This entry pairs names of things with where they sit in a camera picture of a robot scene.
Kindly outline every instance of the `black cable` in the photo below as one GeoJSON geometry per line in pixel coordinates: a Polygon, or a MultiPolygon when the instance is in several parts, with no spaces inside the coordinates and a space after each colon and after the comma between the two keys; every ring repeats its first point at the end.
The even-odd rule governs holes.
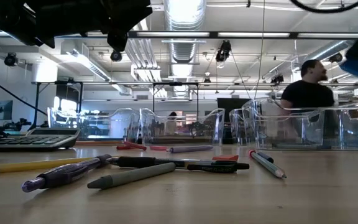
{"type": "Polygon", "coordinates": [[[13,96],[14,98],[16,98],[16,99],[19,100],[20,102],[24,103],[25,105],[27,105],[27,106],[29,106],[29,107],[31,107],[31,108],[37,110],[39,113],[42,113],[42,114],[44,114],[45,116],[48,116],[45,112],[43,112],[42,110],[40,110],[40,109],[38,109],[38,108],[32,106],[31,104],[25,102],[24,100],[20,99],[18,96],[16,96],[15,94],[11,93],[9,90],[5,89],[3,86],[0,85],[0,88],[1,88],[2,90],[4,90],[5,92],[9,93],[11,96],[13,96]]]}
{"type": "Polygon", "coordinates": [[[315,8],[312,8],[312,7],[309,7],[309,6],[306,6],[302,3],[300,3],[298,0],[290,0],[290,1],[294,5],[298,6],[299,8],[301,8],[303,10],[306,10],[309,12],[314,12],[314,13],[323,13],[323,14],[346,12],[346,11],[351,10],[358,6],[358,2],[355,2],[354,4],[351,4],[350,6],[339,7],[337,9],[315,9],[315,8]]]}

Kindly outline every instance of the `hair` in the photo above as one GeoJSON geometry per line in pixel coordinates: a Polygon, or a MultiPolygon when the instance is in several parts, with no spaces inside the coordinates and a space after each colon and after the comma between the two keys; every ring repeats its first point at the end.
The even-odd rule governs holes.
{"type": "Polygon", "coordinates": [[[319,60],[316,59],[305,61],[301,68],[301,77],[304,77],[304,75],[308,73],[308,68],[314,68],[317,62],[319,62],[319,60]]]}

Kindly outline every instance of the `wooden table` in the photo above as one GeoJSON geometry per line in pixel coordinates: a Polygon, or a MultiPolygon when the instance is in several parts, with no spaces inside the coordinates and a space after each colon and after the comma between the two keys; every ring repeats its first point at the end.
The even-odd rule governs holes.
{"type": "Polygon", "coordinates": [[[358,152],[267,151],[285,170],[280,180],[247,157],[247,149],[169,154],[110,146],[49,153],[0,153],[0,163],[93,157],[100,154],[211,159],[238,154],[249,170],[236,174],[175,172],[108,190],[87,189],[117,167],[93,170],[63,187],[24,193],[42,170],[0,174],[0,223],[351,223],[358,224],[358,152]]]}

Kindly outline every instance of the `calculator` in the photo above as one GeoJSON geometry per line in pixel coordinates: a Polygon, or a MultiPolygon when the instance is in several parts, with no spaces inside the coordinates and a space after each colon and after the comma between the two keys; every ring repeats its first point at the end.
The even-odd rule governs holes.
{"type": "Polygon", "coordinates": [[[0,141],[0,151],[52,151],[70,148],[80,134],[73,128],[36,128],[27,135],[0,141]]]}

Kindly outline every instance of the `black t-shirt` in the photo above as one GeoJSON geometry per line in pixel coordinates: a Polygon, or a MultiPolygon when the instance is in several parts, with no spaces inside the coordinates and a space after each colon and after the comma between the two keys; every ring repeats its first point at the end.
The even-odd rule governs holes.
{"type": "Polygon", "coordinates": [[[303,80],[291,83],[281,97],[292,103],[292,108],[318,108],[333,106],[333,92],[326,86],[308,83],[303,80]]]}

